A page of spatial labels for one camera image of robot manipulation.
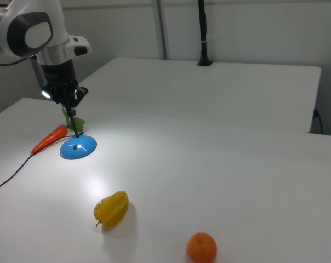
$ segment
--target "toy carrot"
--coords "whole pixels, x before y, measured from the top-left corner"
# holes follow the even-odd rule
[[[37,146],[35,146],[32,150],[32,154],[37,153],[38,151],[46,148],[47,146],[53,144],[54,142],[58,141],[59,139],[66,136],[68,133],[68,129],[66,126],[61,125],[54,129],[52,133],[47,135],[45,139],[43,139]]]

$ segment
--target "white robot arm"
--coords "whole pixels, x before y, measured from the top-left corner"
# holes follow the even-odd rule
[[[0,5],[0,53],[36,56],[47,80],[42,90],[67,109],[70,117],[88,90],[75,79],[72,59],[89,54],[89,42],[69,36],[60,0],[13,0]]]

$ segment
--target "orange fruit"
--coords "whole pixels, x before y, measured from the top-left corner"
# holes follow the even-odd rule
[[[216,242],[209,234],[196,233],[189,239],[186,253],[193,263],[211,263],[216,257]]]

